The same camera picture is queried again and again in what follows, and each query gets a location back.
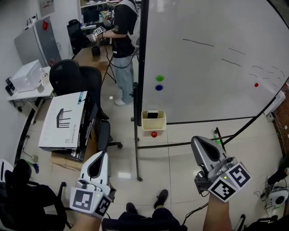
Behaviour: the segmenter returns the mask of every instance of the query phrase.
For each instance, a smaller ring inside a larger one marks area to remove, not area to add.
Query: computer monitor
[[[83,13],[84,24],[94,24],[99,22],[99,10],[88,10]]]

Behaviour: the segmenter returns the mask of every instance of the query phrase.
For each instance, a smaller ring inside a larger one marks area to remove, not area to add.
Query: person
[[[154,204],[154,213],[151,221],[164,221],[170,223],[171,226],[178,226],[179,230],[186,230],[185,226],[180,226],[179,221],[172,215],[172,213],[164,207],[164,203],[168,198],[168,191],[162,190],[158,200]],[[121,214],[119,220],[137,221],[146,220],[148,218],[139,215],[133,203],[127,203],[126,212]],[[96,217],[89,217],[84,214],[80,215],[76,224],[73,226],[72,231],[97,231],[101,226],[101,219]],[[209,204],[205,217],[203,231],[231,231],[232,225],[229,216],[229,204],[223,203],[213,194],[210,194]]]
[[[116,99],[115,104],[122,106],[131,104],[133,98],[134,70],[132,57],[135,48],[127,33],[133,34],[137,14],[127,5],[117,5],[114,10],[114,27],[112,30],[98,35],[98,39],[112,38],[112,67],[115,73],[118,87],[122,90],[122,98]]]

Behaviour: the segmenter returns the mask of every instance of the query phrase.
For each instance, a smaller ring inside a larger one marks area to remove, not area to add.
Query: black t-shirt
[[[137,14],[127,5],[118,5],[114,9],[114,28],[115,34],[133,34]],[[131,44],[128,35],[125,38],[112,40],[112,51],[114,58],[124,58],[134,53],[135,48]]]

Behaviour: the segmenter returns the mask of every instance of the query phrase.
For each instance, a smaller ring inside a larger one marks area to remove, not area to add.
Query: person's foot
[[[134,204],[131,202],[126,204],[126,211],[128,213],[138,214]]]
[[[114,101],[114,103],[115,103],[116,105],[118,105],[118,106],[123,106],[123,105],[130,105],[130,104],[132,104],[132,103],[125,103],[125,102],[123,102],[121,99],[116,99],[116,100]]]
[[[164,203],[168,199],[168,191],[166,189],[163,189],[161,193],[157,196],[157,199],[157,202],[154,203],[154,209],[159,205],[164,205]]]

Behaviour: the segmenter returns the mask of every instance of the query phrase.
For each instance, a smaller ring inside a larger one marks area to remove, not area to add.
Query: green magnet
[[[164,80],[164,76],[163,75],[158,75],[157,77],[155,77],[156,78],[156,80],[158,81],[158,82],[162,82],[163,80]]]

